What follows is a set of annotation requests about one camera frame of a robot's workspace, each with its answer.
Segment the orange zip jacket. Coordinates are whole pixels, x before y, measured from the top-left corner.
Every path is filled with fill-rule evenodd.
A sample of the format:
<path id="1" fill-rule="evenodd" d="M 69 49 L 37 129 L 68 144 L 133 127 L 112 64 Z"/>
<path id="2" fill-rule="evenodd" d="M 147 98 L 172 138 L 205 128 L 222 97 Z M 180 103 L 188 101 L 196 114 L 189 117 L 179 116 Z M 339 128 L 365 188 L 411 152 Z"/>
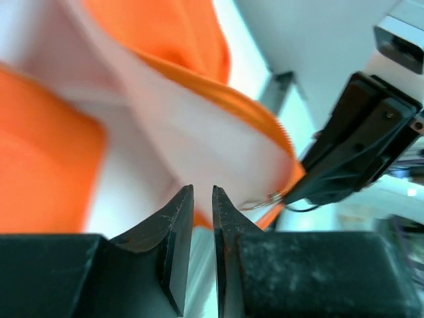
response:
<path id="1" fill-rule="evenodd" d="M 228 85 L 211 1 L 1 2 L 1 232 L 113 237 L 187 184 L 234 205 L 303 176 L 277 118 Z"/>

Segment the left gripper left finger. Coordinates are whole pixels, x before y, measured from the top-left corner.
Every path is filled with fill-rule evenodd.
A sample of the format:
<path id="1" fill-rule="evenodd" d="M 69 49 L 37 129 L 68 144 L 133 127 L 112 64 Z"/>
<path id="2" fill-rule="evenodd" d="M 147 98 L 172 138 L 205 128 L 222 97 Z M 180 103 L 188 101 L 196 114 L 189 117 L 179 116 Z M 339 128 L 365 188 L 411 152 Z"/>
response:
<path id="1" fill-rule="evenodd" d="M 159 211 L 101 235 L 2 235 L 2 317 L 181 317 L 193 225 L 187 185 Z"/>

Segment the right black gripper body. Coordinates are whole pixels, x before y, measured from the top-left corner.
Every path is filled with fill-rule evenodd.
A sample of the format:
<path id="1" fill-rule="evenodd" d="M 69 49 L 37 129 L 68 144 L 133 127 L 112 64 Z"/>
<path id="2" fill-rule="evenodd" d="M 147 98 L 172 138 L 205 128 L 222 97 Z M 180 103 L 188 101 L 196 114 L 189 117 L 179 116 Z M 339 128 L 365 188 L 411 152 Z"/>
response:
<path id="1" fill-rule="evenodd" d="M 418 139 L 410 124 L 421 108 L 378 76 L 352 74 L 285 204 L 336 203 L 374 183 Z"/>

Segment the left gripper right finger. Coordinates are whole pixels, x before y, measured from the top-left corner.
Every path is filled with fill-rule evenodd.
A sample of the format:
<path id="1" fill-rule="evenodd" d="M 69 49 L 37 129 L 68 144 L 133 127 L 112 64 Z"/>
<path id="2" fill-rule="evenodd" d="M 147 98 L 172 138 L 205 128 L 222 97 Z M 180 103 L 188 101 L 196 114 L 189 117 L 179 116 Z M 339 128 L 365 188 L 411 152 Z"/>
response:
<path id="1" fill-rule="evenodd" d="M 422 317 L 397 251 L 373 232 L 265 232 L 214 187 L 220 317 Z"/>

